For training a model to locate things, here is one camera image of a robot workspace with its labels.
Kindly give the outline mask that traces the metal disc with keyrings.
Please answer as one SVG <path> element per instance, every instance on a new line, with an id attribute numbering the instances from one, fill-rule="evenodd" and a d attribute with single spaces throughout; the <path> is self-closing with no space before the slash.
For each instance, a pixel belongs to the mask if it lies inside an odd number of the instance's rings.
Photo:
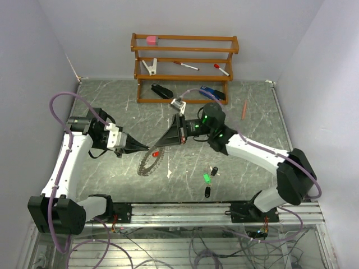
<path id="1" fill-rule="evenodd" d="M 159 151 L 160 155 L 158 157 L 153 157 L 152 153 Z M 149 150 L 145 153 L 144 157 L 141 159 L 138 168 L 137 174 L 141 177 L 148 177 L 153 172 L 157 170 L 159 165 L 161 164 L 165 154 L 164 147 L 156 147 L 153 146 L 149 148 Z"/>

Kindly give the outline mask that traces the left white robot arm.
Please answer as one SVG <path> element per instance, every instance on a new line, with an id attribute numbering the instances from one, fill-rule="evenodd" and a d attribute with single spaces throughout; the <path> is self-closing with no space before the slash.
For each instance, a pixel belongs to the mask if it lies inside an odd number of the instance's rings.
<path id="1" fill-rule="evenodd" d="M 85 159 L 91 149 L 113 152 L 117 157 L 147 151 L 149 147 L 134 139 L 116 125 L 113 117 L 101 108 L 88 111 L 84 117 L 70 117 L 56 165 L 39 196 L 30 197 L 27 207 L 41 233 L 49 233 L 49 223 L 56 234 L 79 235 L 85 223 L 96 217 L 109 222 L 114 205 L 108 194 L 92 194 L 76 202 L 77 184 Z"/>

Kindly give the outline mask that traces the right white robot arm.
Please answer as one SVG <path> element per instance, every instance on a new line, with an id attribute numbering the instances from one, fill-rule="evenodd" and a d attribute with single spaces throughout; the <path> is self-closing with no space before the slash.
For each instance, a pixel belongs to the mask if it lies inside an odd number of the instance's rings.
<path id="1" fill-rule="evenodd" d="M 226 126 L 225 113 L 219 104 L 205 104 L 202 114 L 192 120 L 185 118 L 183 103 L 173 100 L 171 105 L 179 112 L 173 116 L 171 126 L 156 142 L 156 147 L 183 145 L 189 137 L 206 135 L 206 142 L 214 151 L 247 160 L 276 176 L 276 186 L 260 191 L 248 201 L 247 215 L 252 221 L 261 221 L 268 211 L 283 204 L 300 205 L 317 182 L 302 150 L 279 150 L 239 134 Z"/>

